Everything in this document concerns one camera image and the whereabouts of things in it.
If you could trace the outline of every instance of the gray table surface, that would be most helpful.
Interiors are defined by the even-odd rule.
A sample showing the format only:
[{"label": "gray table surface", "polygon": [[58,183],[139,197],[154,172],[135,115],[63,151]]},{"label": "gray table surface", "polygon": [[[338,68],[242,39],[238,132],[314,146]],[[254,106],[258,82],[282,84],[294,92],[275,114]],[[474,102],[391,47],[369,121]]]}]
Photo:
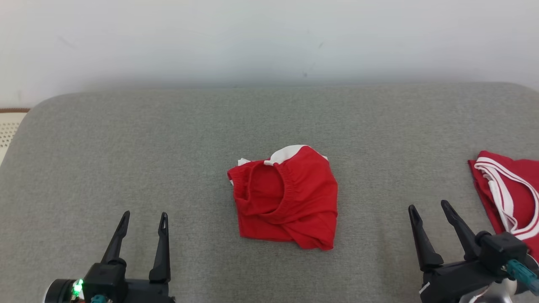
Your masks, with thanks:
[{"label": "gray table surface", "polygon": [[[162,211],[178,302],[419,302],[407,214],[447,262],[463,251],[439,206],[492,230],[466,161],[539,159],[539,93],[513,84],[63,95],[26,116],[0,167],[2,302],[83,277],[131,211],[122,257],[147,278]],[[331,251],[240,238],[226,171],[291,144],[339,183]],[[534,301],[531,295],[517,302]]]}]

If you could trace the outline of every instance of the wall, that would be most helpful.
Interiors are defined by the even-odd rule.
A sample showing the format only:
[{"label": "wall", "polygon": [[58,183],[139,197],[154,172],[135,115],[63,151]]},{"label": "wall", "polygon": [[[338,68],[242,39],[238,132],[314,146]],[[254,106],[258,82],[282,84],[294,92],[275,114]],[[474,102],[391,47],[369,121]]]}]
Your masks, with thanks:
[{"label": "wall", "polygon": [[0,106],[119,86],[510,81],[537,0],[1,0]]}]

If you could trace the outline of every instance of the brown trim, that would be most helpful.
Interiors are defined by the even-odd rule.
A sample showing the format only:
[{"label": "brown trim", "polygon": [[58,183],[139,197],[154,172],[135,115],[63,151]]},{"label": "brown trim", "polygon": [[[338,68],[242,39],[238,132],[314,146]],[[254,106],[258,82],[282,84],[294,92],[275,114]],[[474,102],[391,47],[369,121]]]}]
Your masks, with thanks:
[{"label": "brown trim", "polygon": [[5,113],[27,113],[29,112],[29,108],[0,108],[0,114]]}]

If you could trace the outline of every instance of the folded red garment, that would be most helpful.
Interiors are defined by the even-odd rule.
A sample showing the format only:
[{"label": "folded red garment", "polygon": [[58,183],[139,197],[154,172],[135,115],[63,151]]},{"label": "folded red garment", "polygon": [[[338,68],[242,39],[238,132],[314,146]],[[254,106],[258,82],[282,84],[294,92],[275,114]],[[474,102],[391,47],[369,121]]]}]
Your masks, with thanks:
[{"label": "folded red garment", "polygon": [[484,150],[468,163],[496,233],[512,233],[539,260],[539,161],[512,160]]},{"label": "folded red garment", "polygon": [[333,248],[337,181],[326,157],[307,145],[292,145],[268,160],[241,159],[228,176],[240,236]]}]

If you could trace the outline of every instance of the glowing green led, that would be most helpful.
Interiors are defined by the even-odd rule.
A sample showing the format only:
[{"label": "glowing green led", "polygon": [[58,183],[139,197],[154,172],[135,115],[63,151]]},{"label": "glowing green led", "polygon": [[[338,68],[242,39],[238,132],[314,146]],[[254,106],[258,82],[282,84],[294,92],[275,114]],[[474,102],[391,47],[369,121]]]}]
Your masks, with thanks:
[{"label": "glowing green led", "polygon": [[79,279],[73,285],[73,294],[78,295],[82,291],[82,279]]}]

